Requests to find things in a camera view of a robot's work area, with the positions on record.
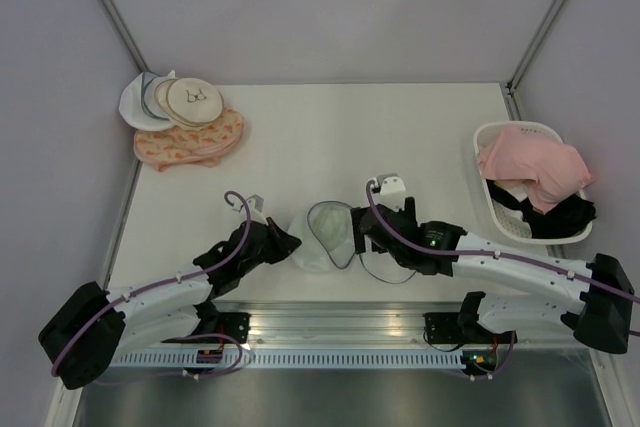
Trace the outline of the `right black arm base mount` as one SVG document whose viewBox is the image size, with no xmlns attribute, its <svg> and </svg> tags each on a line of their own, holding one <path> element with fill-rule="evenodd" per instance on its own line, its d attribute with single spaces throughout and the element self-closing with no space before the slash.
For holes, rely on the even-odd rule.
<svg viewBox="0 0 640 427">
<path fill-rule="evenodd" d="M 509 344 L 514 331 L 494 333 L 471 317 L 456 312 L 430 312 L 423 315 L 426 342 L 432 346 Z"/>
</svg>

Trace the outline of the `pale green bra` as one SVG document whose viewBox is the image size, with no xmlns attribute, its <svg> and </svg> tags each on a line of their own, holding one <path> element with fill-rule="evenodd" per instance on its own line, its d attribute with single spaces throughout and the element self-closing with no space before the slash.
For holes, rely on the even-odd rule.
<svg viewBox="0 0 640 427">
<path fill-rule="evenodd" d="M 309 211 L 308 224 L 311 232 L 327 250 L 335 250 L 349 238 L 350 207 L 341 202 L 318 203 Z"/>
</svg>

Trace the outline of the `white mesh laundry bag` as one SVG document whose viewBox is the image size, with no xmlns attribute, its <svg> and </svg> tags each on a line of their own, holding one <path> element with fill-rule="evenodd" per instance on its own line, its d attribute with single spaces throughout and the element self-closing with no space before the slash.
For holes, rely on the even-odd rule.
<svg viewBox="0 0 640 427">
<path fill-rule="evenodd" d="M 349 267 L 356 257 L 351 209 L 342 201 L 325 200 L 296 215 L 288 229 L 301 241 L 291 255 L 296 267 L 312 274 Z"/>
</svg>

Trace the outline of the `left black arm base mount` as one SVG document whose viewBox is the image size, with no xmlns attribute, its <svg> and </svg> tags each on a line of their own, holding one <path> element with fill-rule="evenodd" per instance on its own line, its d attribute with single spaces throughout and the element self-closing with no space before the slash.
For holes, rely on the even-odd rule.
<svg viewBox="0 0 640 427">
<path fill-rule="evenodd" d="M 250 314 L 246 312 L 221 312 L 208 320 L 203 320 L 192 335 L 225 334 L 243 344 L 250 331 Z"/>
</svg>

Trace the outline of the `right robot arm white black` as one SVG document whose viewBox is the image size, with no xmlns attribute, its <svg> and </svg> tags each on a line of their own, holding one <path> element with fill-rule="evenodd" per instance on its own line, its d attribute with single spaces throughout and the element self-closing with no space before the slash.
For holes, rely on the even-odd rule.
<svg viewBox="0 0 640 427">
<path fill-rule="evenodd" d="M 518 300 L 468 293 L 456 328 L 469 342 L 525 329 L 559 330 L 601 352 L 628 350 L 632 311 L 639 299 L 612 256 L 598 253 L 583 261 L 527 255 L 453 224 L 418 223 L 411 197 L 397 211 L 372 204 L 356 207 L 350 215 L 359 254 L 371 246 L 424 276 L 474 278 L 522 292 Z"/>
</svg>

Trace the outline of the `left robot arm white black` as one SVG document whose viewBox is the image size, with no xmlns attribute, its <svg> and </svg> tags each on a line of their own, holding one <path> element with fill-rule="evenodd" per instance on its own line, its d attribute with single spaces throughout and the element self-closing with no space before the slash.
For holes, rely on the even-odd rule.
<svg viewBox="0 0 640 427">
<path fill-rule="evenodd" d="M 209 342 L 218 331 L 212 300 L 256 267 L 288 259 L 301 244 L 272 218 L 244 221 L 171 277 L 116 289 L 81 285 L 38 335 L 53 375 L 76 390 L 131 351 L 178 338 Z"/>
</svg>

